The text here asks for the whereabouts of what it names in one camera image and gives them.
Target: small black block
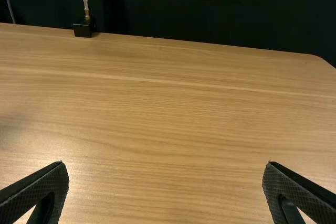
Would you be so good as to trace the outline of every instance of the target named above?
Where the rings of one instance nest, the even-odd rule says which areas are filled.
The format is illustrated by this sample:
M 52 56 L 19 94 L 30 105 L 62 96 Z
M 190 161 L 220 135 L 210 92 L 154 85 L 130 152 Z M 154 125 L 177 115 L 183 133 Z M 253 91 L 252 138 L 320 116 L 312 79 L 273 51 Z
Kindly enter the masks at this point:
M 96 31 L 96 20 L 91 17 L 89 20 L 84 18 L 80 19 L 78 22 L 74 23 L 74 33 L 76 37 L 91 38 L 92 33 Z

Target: metal rod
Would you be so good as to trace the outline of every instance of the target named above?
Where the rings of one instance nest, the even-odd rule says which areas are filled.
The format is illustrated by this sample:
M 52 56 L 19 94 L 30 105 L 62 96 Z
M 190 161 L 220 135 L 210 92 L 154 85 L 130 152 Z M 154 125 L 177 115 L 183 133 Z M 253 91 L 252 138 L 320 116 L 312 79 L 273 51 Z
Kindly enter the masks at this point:
M 83 2 L 84 2 L 85 19 L 89 20 L 90 19 L 90 13 L 89 13 L 88 0 L 83 0 Z

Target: table surface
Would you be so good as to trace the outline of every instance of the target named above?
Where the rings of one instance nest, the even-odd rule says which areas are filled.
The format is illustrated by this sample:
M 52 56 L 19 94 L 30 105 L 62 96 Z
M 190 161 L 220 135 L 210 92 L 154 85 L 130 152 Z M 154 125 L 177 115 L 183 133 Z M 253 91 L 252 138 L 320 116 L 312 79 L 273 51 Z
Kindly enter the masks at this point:
M 0 24 L 0 188 L 62 160 L 59 223 L 272 223 L 269 160 L 336 191 L 319 57 Z

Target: black curtain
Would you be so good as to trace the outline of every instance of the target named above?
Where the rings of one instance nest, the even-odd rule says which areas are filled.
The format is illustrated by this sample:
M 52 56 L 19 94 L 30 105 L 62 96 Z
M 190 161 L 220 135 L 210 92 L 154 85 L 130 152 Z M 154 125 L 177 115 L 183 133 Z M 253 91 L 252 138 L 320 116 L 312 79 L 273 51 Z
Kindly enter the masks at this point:
M 72 29 L 81 0 L 11 0 L 19 24 Z M 0 0 L 0 22 L 11 22 Z M 303 52 L 336 66 L 336 0 L 89 0 L 98 31 Z

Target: wood grain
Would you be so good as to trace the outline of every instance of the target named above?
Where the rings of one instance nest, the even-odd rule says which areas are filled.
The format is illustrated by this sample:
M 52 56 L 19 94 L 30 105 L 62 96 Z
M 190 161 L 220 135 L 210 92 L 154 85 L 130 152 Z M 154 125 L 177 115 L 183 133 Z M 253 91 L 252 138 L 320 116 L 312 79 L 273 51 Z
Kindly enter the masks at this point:
M 271 223 L 269 160 L 336 191 L 316 56 L 9 24 L 0 48 L 0 188 L 61 159 L 60 223 Z

